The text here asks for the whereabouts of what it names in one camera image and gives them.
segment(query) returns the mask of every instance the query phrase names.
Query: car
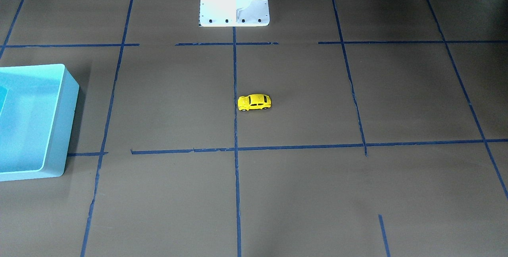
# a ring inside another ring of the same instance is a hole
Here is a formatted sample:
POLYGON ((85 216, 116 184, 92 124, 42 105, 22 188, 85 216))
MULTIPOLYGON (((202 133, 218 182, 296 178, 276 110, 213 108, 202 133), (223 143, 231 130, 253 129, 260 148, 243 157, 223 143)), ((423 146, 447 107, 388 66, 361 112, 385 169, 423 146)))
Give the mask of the car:
POLYGON ((268 109, 272 107, 272 99, 268 94, 255 93, 238 98, 238 110, 249 111, 252 109, 268 109))

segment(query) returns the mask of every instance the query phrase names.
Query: white plastic object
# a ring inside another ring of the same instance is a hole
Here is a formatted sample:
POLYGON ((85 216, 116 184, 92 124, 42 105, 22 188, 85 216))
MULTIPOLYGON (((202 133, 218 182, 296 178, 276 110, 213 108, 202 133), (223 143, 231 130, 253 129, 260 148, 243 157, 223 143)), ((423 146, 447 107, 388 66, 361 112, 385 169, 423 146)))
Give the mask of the white plastic object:
POLYGON ((201 0, 199 22, 203 27, 267 26, 268 0, 201 0))

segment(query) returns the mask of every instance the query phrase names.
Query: blue bin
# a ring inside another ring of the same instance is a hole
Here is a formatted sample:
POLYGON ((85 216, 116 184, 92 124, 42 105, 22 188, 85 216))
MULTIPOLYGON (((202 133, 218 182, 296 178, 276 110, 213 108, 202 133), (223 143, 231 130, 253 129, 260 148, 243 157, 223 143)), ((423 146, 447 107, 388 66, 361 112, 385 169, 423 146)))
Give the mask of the blue bin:
POLYGON ((78 90, 63 64, 0 67, 0 181, 64 173, 78 90))

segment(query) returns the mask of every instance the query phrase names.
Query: vertical blue tape line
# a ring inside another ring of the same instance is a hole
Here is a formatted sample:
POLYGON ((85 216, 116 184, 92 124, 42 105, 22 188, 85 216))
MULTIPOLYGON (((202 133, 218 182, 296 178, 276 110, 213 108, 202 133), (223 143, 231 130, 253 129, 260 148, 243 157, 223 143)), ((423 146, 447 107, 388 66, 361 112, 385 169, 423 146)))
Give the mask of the vertical blue tape line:
POLYGON ((236 108, 236 99, 238 96, 236 88, 236 27, 233 27, 233 89, 235 108, 235 177, 236 177, 236 242, 237 242, 237 256, 242 257, 242 230, 240 222, 240 173, 238 171, 238 110, 236 108))
POLYGON ((339 20, 339 13, 337 11, 337 4, 335 3, 335 0, 332 0, 332 4, 333 4, 333 11, 335 13, 335 20, 337 21, 337 29, 339 31, 339 37, 341 39, 341 46, 343 48, 344 62, 346 64, 346 70, 348 71, 348 79, 349 79, 350 85, 351 85, 352 101, 354 103, 354 107, 356 108, 356 115, 358 117, 358 126, 360 128, 360 135, 362 136, 363 151, 365 152, 365 156, 368 156, 367 145, 365 143, 365 134, 363 133, 362 119, 360 118, 360 110, 358 109, 358 102, 356 100, 356 94, 354 93, 354 85, 352 83, 351 71, 350 71, 349 62, 348 62, 348 55, 346 54, 346 47, 344 44, 343 31, 341 28, 341 22, 339 20))
POLYGON ((16 10, 16 15, 14 15, 14 19, 12 19, 11 26, 9 27, 9 32, 7 32, 7 36, 5 37, 4 44, 2 45, 2 49, 0 50, 0 59, 2 58, 2 55, 4 54, 4 51, 7 46, 7 42, 9 41, 9 38, 11 38, 12 29, 14 29, 14 24, 16 24, 16 20, 18 19, 19 12, 21 11, 21 8, 22 8, 24 2, 25 2, 25 0, 20 1, 18 9, 16 10))
POLYGON ((378 217, 379 217, 379 225, 381 226, 381 233, 383 234, 383 242, 385 243, 386 256, 391 257, 390 247, 388 246, 388 239, 386 238, 385 223, 383 222, 383 216, 379 214, 378 217))
POLYGON ((492 165, 494 167, 494 170, 496 172, 497 178, 499 179, 499 183, 501 184, 501 187, 503 189, 504 196, 506 197, 506 199, 508 199, 508 190, 506 190, 506 185, 504 184, 503 178, 501 177, 501 173, 499 172, 499 169, 497 168, 497 164, 496 164, 496 161, 494 160, 494 156, 492 155, 492 152, 490 151, 490 147, 489 147, 488 141, 486 140, 485 135, 483 133, 483 130, 481 129, 481 126, 479 124, 478 117, 476 115, 475 109, 473 108, 473 105, 471 103, 470 97, 468 96, 468 92, 466 91, 464 83, 462 82, 462 78, 460 77, 459 70, 457 69, 457 66, 455 64, 455 60, 453 59, 452 52, 450 51, 450 47, 448 46, 448 43, 446 42, 446 39, 444 37, 445 35, 443 33, 443 30, 441 29, 441 25, 439 25, 436 13, 434 13, 434 9, 432 8, 432 4, 430 4, 430 0, 426 0, 426 1, 427 1, 428 6, 429 6, 430 12, 432 13, 432 17, 434 17, 434 21, 436 22, 437 30, 441 34, 441 39, 443 40, 443 42, 445 44, 444 46, 446 47, 446 51, 448 52, 448 57, 450 58, 450 61, 452 62, 453 69, 455 71, 455 74, 457 75, 457 80, 459 80, 460 87, 462 88, 462 92, 464 93, 464 96, 465 96, 465 98, 466 98, 466 100, 468 102, 468 105, 469 105, 470 110, 471 110, 471 114, 472 114, 473 118, 475 119, 475 123, 477 125, 479 134, 481 136, 481 139, 483 140, 485 148, 487 149, 487 153, 489 154, 489 157, 490 157, 490 162, 492 163, 492 165))
MULTIPOLYGON (((100 146, 100 152, 104 152, 104 149, 106 148, 106 140, 108 137, 108 129, 109 129, 109 122, 111 119, 111 112, 113 111, 113 102, 115 98, 115 89, 116 89, 116 80, 118 79, 118 73, 120 71, 120 64, 122 62, 122 55, 123 55, 123 48, 125 46, 125 38, 127 37, 127 29, 129 27, 129 19, 131 17, 131 11, 132 11, 132 5, 134 0, 130 0, 129 2, 129 10, 127 11, 127 18, 125 19, 125 28, 123 29, 123 38, 122 38, 122 44, 120 46, 120 54, 118 55, 118 63, 116 64, 116 73, 115 73, 115 80, 113 82, 113 88, 111 90, 111 98, 109 99, 109 109, 108 109, 108 115, 106 118, 106 125, 104 126, 104 137, 102 144, 100 146)), ((104 155, 100 155, 98 158, 97 163, 97 172, 96 172, 96 181, 94 186, 94 197, 92 199, 92 202, 90 203, 90 209, 89 209, 89 216, 87 218, 87 226, 85 228, 85 235, 83 237, 83 244, 81 246, 81 254, 80 257, 85 256, 85 252, 87 249, 87 242, 89 239, 89 233, 90 233, 90 226, 92 221, 92 215, 94 214, 94 206, 97 196, 97 188, 98 188, 98 181, 100 178, 100 169, 102 168, 102 160, 104 155)))

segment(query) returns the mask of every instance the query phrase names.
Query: gray floor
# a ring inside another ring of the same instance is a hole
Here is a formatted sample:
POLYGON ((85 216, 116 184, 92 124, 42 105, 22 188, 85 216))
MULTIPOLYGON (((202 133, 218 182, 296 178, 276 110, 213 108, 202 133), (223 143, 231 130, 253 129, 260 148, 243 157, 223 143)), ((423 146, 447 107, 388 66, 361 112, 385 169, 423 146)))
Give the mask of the gray floor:
POLYGON ((0 0, 0 65, 81 87, 65 174, 0 183, 1 257, 508 255, 508 0, 198 4, 0 0))

